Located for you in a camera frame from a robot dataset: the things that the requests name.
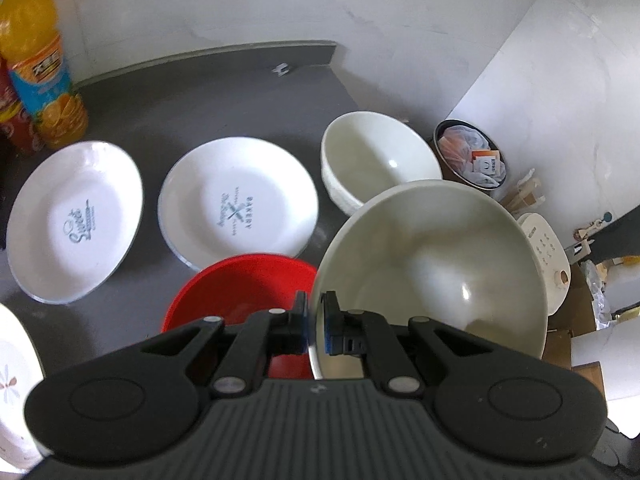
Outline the red and black bowl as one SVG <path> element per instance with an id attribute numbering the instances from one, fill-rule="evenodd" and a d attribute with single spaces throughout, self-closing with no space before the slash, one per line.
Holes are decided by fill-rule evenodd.
<path id="1" fill-rule="evenodd" d="M 180 289 L 166 312 L 162 331 L 209 315 L 234 325 L 261 310 L 291 309 L 296 292 L 309 294 L 315 277 L 314 266 L 285 256 L 249 254 L 222 260 Z"/>

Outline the white ceramic bowl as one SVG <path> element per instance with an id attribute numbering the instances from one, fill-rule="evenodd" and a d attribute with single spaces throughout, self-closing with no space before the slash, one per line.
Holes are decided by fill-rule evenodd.
<path id="1" fill-rule="evenodd" d="M 357 359 L 326 352 L 324 292 L 390 324 L 426 316 L 533 358 L 544 353 L 547 297 L 533 248 L 497 202 L 462 184 L 391 188 L 329 244 L 310 298 L 310 366 L 318 379 L 359 378 Z"/>
<path id="2" fill-rule="evenodd" d="M 326 127 L 320 162 L 329 198 L 349 217 L 394 186 L 442 178 L 434 152 L 413 129 L 364 110 L 337 117 Z"/>

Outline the white plate Bakery print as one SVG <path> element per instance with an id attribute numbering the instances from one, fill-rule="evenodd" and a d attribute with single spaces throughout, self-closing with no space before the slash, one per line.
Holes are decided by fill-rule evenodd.
<path id="1" fill-rule="evenodd" d="M 296 257 L 318 217 L 318 193 L 302 163 L 247 136 L 186 153 L 169 170 L 157 201 L 167 246 L 195 271 L 245 254 Z"/>

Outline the white plate Sweet print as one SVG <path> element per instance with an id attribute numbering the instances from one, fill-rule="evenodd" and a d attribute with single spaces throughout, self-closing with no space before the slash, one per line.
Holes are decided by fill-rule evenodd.
<path id="1" fill-rule="evenodd" d="M 14 280 L 43 304 L 69 304 L 102 285 L 137 235 L 143 185 L 122 148 L 85 141 L 28 177 L 11 209 L 6 253 Z"/>

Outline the white plate with flower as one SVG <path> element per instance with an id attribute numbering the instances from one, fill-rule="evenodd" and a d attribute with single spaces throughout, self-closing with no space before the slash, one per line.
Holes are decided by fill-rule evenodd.
<path id="1" fill-rule="evenodd" d="M 43 371 L 32 338 L 18 318 L 1 306 L 1 461 L 19 472 L 41 460 L 25 422 L 25 402 Z"/>

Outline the pot with packets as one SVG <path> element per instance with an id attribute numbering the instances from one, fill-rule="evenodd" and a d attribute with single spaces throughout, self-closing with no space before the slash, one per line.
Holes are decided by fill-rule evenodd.
<path id="1" fill-rule="evenodd" d="M 494 192 L 506 182 L 508 165 L 502 151 L 477 126 L 445 119 L 434 130 L 433 145 L 451 179 L 484 193 Z"/>

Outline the white electric kettle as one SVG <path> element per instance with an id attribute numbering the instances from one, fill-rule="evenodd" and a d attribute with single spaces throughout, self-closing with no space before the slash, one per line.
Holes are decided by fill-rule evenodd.
<path id="1" fill-rule="evenodd" d="M 518 218 L 518 225 L 537 258 L 538 271 L 546 286 L 548 315 L 554 315 L 570 289 L 572 274 L 565 250 L 541 214 L 526 212 Z"/>

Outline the red drink can lower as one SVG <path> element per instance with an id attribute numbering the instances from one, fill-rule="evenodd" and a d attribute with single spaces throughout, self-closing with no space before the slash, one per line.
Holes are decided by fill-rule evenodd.
<path id="1" fill-rule="evenodd" d="M 1 132 L 23 155 L 36 154 L 42 149 L 42 141 L 13 87 L 4 58 L 1 59 L 0 91 Z"/>

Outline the orange juice bottle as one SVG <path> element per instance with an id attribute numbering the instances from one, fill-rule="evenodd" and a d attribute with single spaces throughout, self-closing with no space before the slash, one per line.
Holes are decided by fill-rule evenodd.
<path id="1" fill-rule="evenodd" d="M 58 150 L 82 139 L 88 110 L 70 76 L 53 0 L 1 1 L 1 55 L 44 144 Z"/>

